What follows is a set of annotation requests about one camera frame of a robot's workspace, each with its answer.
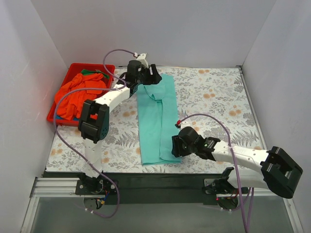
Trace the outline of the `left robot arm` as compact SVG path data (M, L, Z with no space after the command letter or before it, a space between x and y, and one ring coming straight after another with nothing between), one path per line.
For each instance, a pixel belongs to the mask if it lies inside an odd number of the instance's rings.
M98 178L102 172L101 147L109 131L112 110L129 99L139 85L159 84L161 80L155 64L146 66L145 62L131 60L127 71L120 76L112 90L95 100L84 102L78 130L84 143L87 165L83 172L86 176Z

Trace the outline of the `teal t shirt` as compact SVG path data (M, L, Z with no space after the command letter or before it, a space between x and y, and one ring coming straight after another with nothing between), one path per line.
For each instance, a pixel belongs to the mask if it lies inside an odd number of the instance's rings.
M142 165L179 164L172 154L172 137L179 130L173 76L163 74L159 84L138 88L138 134Z

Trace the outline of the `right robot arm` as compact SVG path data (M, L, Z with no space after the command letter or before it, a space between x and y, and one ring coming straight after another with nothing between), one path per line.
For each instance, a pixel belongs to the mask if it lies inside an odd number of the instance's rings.
M207 188L210 192L225 194L238 187L269 189L274 194L291 199L303 174L303 169L280 147L254 150L240 146L230 147L218 138L203 138L187 126L172 137L172 154L184 157L192 153L204 160L228 162L243 169L232 174L226 169L218 181Z

